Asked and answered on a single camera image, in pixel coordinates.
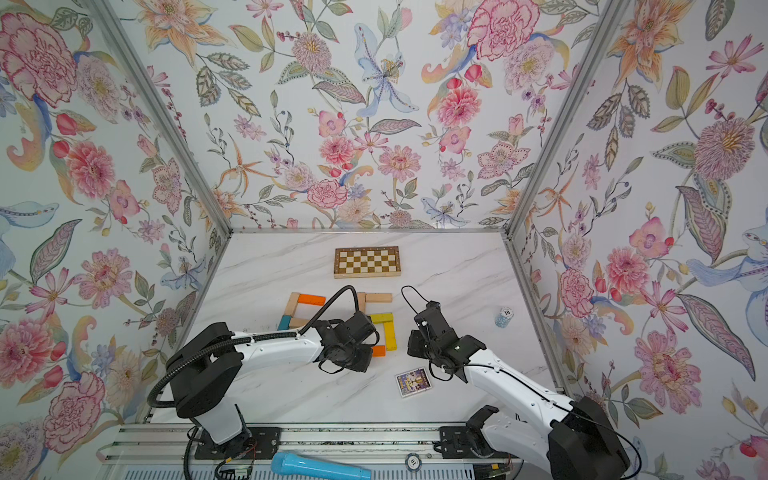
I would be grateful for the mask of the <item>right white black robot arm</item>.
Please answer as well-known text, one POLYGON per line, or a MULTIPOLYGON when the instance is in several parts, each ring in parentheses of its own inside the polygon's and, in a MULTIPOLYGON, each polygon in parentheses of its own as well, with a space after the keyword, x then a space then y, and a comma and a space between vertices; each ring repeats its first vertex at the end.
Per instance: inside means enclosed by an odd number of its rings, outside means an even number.
POLYGON ((466 424, 483 446, 535 465, 554 479, 634 479, 641 473, 639 449, 610 425, 594 400, 573 400, 550 390, 475 337, 458 336, 436 301, 428 301, 414 321, 410 356, 500 402, 477 411, 466 424))

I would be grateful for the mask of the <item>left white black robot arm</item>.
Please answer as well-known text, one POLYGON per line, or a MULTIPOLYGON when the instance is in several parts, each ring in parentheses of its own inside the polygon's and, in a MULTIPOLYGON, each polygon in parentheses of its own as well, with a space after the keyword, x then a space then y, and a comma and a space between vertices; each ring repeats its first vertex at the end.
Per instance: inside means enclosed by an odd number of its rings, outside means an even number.
POLYGON ((369 316, 357 311, 347 320, 317 320, 296 330, 236 333, 217 322, 182 347, 166 364, 147 403, 173 409, 207 433, 222 450, 248 441, 251 434, 240 407, 229 395, 238 375, 283 364, 326 363, 337 372, 364 373, 373 358, 368 339, 380 334, 369 316))

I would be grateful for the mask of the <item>natural block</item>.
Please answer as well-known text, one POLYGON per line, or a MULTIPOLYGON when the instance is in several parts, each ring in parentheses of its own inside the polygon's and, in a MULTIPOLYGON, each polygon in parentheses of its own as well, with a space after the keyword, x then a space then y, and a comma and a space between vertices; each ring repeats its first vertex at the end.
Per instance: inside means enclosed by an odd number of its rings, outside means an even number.
POLYGON ((284 309, 284 316, 293 317, 295 315, 298 303, 299 303, 299 292, 292 292, 289 296, 289 299, 286 303, 285 309, 284 309))
POLYGON ((290 330, 297 330, 304 328, 309 321, 307 319, 300 319, 300 318, 294 318, 292 317, 289 322, 289 329, 290 330))
POLYGON ((391 293, 366 293, 365 300, 368 303, 391 303, 393 295, 391 293))
POLYGON ((364 292, 358 292, 357 299, 358 299, 359 310, 365 313, 366 312, 366 294, 364 292))

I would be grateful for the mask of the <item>yellow-green block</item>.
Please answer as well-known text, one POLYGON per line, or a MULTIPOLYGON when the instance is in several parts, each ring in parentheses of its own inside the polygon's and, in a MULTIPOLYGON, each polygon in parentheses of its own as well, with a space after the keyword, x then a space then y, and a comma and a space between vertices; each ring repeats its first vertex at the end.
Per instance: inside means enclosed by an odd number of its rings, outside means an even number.
POLYGON ((394 316, 392 313, 372 314, 370 318, 374 324, 384 324, 394 321, 394 316))

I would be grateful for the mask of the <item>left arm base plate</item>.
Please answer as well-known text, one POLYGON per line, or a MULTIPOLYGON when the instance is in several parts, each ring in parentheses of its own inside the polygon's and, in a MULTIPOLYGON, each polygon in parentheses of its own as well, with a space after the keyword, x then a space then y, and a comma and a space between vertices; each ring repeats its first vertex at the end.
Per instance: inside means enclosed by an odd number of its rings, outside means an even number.
POLYGON ((241 433, 224 444, 216 444, 210 434, 203 430, 199 436, 201 443, 195 448, 194 459, 271 460, 278 451, 282 429, 251 426, 248 430, 248 434, 241 433))

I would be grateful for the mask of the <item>yellow block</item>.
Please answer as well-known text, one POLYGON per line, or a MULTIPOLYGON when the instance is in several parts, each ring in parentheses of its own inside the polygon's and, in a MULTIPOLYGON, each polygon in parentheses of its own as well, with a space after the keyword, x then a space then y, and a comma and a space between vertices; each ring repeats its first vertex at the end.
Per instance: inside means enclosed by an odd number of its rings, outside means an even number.
POLYGON ((397 350, 397 338, 393 321, 387 321, 383 324, 385 334, 385 346, 388 351, 397 350))

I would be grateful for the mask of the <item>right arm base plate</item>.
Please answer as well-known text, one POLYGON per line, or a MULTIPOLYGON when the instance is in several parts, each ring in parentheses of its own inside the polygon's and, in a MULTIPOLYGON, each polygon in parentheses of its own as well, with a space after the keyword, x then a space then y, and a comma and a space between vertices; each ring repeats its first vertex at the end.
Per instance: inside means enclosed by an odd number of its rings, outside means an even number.
POLYGON ((441 426, 433 450, 443 459, 514 460, 516 456, 492 450, 476 432, 466 426, 441 426))

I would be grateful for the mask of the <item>teal wooden block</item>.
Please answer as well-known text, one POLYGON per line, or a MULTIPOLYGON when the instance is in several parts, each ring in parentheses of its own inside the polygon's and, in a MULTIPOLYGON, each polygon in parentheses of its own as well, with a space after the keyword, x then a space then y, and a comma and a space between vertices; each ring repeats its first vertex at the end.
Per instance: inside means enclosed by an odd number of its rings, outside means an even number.
POLYGON ((290 315, 283 315, 278 324, 277 330, 278 331, 288 330, 290 328, 291 320, 292 320, 292 317, 290 315))

